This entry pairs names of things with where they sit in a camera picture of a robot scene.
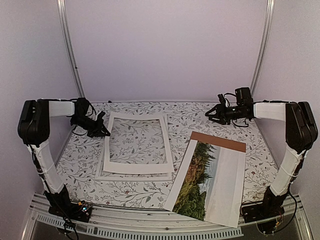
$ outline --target landscape picture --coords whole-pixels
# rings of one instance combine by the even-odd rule
[[[173,212],[201,221],[214,188],[220,147],[198,141]]]

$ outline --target foliage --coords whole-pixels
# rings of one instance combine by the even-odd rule
[[[200,194],[199,184],[205,183],[206,179],[210,178],[206,173],[206,167],[209,167],[210,161],[215,159],[209,154],[214,150],[216,149],[210,144],[197,143],[173,212],[202,221],[205,219],[207,192]]]

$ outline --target tabletop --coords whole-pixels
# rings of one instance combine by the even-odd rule
[[[133,115],[167,114],[168,135],[176,177],[192,131],[246,143],[243,186],[244,201],[260,201],[278,169],[255,121],[248,127],[220,125],[209,121],[205,112],[215,103],[208,102],[113,102],[94,103],[98,112],[105,111],[108,125],[110,112]],[[127,182],[95,179],[104,138],[72,134],[57,165],[57,172],[66,184],[72,200],[94,204],[133,208],[162,208],[172,181]]]

